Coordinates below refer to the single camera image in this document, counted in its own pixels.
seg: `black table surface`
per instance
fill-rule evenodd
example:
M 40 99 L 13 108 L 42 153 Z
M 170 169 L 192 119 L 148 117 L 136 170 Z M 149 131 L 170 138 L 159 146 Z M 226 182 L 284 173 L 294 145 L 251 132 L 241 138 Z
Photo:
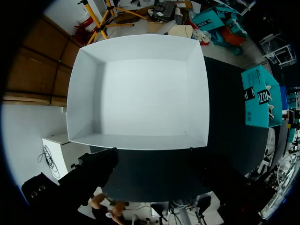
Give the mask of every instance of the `black table surface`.
M 198 158 L 220 154 L 242 174 L 257 167 L 264 155 L 268 129 L 245 125 L 240 73 L 243 69 L 204 57 L 210 98 L 207 147 Z M 131 202 L 163 202 L 210 191 L 191 167 L 189 150 L 119 150 L 119 163 L 103 192 Z

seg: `white box on floor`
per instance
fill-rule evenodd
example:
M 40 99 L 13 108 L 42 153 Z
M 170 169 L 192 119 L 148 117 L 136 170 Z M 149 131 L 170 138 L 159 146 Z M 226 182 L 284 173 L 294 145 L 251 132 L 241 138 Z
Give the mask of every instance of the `white box on floor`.
M 69 140 L 128 150 L 207 145 L 209 92 L 199 42 L 135 35 L 79 50 L 67 98 Z

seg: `white box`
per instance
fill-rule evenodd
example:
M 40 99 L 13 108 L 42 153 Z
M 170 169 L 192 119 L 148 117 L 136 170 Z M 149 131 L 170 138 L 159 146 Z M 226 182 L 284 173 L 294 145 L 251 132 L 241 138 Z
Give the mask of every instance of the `white box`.
M 207 145 L 209 92 L 199 41 L 134 35 L 79 50 L 69 84 L 69 140 L 128 150 Z
M 51 155 L 53 168 L 50 171 L 54 178 L 61 179 L 78 165 L 78 158 L 90 153 L 90 147 L 69 142 L 67 134 L 52 135 L 42 138 L 43 146 Z

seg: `black cloth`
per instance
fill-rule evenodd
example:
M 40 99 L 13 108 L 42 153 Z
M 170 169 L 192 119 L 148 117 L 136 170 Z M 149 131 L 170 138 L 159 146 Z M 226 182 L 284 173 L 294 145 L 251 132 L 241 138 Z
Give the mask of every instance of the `black cloth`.
M 110 213 L 106 206 L 101 205 L 100 209 L 92 208 L 92 213 L 99 224 L 101 225 L 117 225 L 116 222 L 111 217 L 107 216 L 107 213 Z M 119 220 L 125 225 L 131 225 L 131 221 L 127 221 L 124 217 L 119 217 Z
M 116 222 L 113 221 L 112 218 L 109 218 L 106 216 L 108 212 L 107 207 L 102 206 L 100 209 L 94 209 L 92 208 L 92 213 L 94 214 L 94 217 L 97 221 L 99 221 L 99 224 L 103 225 L 117 225 Z

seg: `wooden wall panel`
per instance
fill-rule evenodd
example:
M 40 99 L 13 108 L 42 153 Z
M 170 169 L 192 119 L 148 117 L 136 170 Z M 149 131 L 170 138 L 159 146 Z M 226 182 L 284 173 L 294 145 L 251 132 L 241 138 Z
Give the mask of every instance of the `wooden wall panel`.
M 8 77 L 9 91 L 51 94 L 57 62 L 21 48 Z
M 45 20 L 40 19 L 31 28 L 23 45 L 52 59 L 59 60 L 68 38 Z
M 58 67 L 53 95 L 67 97 L 71 72 L 72 70 L 65 66 L 60 65 Z
M 79 51 L 79 47 L 76 44 L 74 44 L 72 41 L 69 41 L 61 57 L 61 62 L 72 68 L 78 51 Z

